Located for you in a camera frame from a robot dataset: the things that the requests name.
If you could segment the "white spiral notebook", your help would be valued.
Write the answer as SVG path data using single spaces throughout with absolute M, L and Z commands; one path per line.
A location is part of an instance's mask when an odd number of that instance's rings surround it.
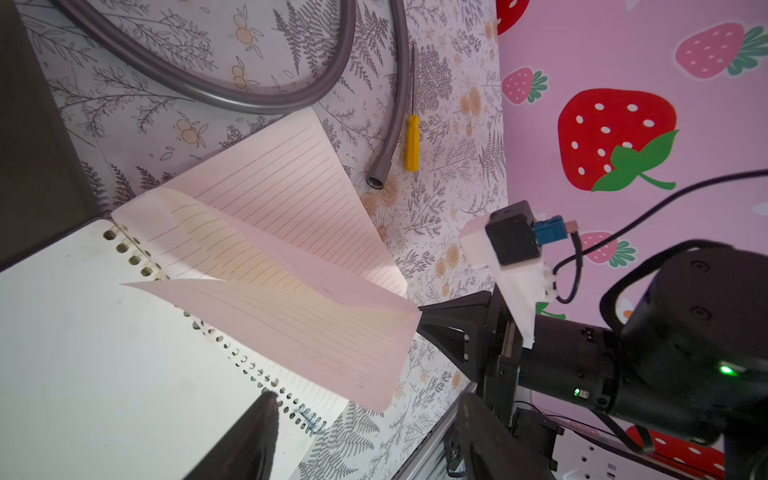
M 1 275 L 1 475 L 182 479 L 267 391 L 287 479 L 419 322 L 311 109 Z

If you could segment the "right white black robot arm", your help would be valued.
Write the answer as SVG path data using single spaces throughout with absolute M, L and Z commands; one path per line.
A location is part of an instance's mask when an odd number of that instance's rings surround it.
M 468 476 L 547 475 L 552 437 L 513 428 L 522 387 L 590 410 L 637 454 L 653 432 L 722 440 L 727 478 L 765 478 L 766 257 L 685 241 L 621 278 L 599 311 L 599 327 L 537 315 L 524 346 L 499 291 L 422 308 L 420 335 L 477 386 L 457 414 Z

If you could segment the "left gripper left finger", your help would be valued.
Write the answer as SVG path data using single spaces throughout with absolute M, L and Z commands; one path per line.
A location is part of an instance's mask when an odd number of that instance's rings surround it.
M 267 391 L 185 479 L 269 479 L 279 432 L 277 395 Z

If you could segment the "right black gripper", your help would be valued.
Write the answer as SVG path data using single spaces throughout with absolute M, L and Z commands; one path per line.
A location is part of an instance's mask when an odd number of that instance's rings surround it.
M 512 418 L 519 387 L 601 414 L 613 406 L 619 348 L 610 329 L 537 315 L 533 346 L 525 347 L 498 290 L 419 310 L 419 335 L 477 384 L 477 395 L 499 420 Z

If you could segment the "dark grey spiral notebook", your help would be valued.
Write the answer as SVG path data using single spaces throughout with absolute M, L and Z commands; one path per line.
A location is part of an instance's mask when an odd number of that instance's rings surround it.
M 99 218 L 21 16 L 1 3 L 1 268 Z

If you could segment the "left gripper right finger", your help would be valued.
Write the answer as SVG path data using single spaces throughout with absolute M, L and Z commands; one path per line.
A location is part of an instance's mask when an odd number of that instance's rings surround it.
M 552 479 L 555 424 L 518 410 L 505 427 L 475 394 L 463 394 L 456 414 L 467 479 Z

